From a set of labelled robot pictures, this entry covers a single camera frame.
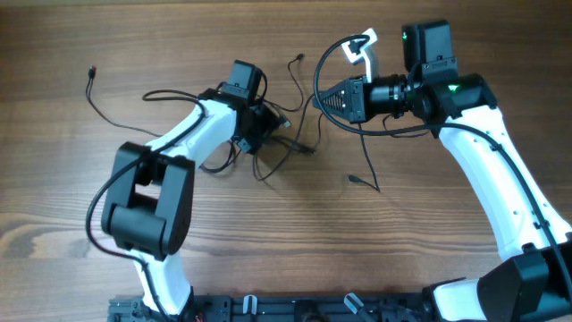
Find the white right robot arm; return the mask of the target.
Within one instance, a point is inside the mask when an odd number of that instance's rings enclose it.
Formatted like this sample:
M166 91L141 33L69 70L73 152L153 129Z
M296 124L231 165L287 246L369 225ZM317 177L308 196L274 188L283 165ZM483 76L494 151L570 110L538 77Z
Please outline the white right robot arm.
M411 113L452 154L492 227L501 263L477 279L424 288L425 321L547 321L571 311L571 227L551 206L513 145L484 78L460 75L450 25L401 30L403 74L381 76L373 30L337 42L365 74L315 92L314 104L344 131L380 114Z

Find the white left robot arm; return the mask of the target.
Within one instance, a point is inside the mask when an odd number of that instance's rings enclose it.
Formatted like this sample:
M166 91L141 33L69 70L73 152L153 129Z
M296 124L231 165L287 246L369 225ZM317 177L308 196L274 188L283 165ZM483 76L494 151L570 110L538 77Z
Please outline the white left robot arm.
M191 222L196 170L225 142L256 153L281 123L264 104L261 69L240 60L230 78L198 96L175 90L147 93L147 100L187 100L193 111L165 135L117 150L112 176L100 191L101 229L114 239L115 255L134 262L144 293L132 315L144 321L193 319L193 288L180 249Z

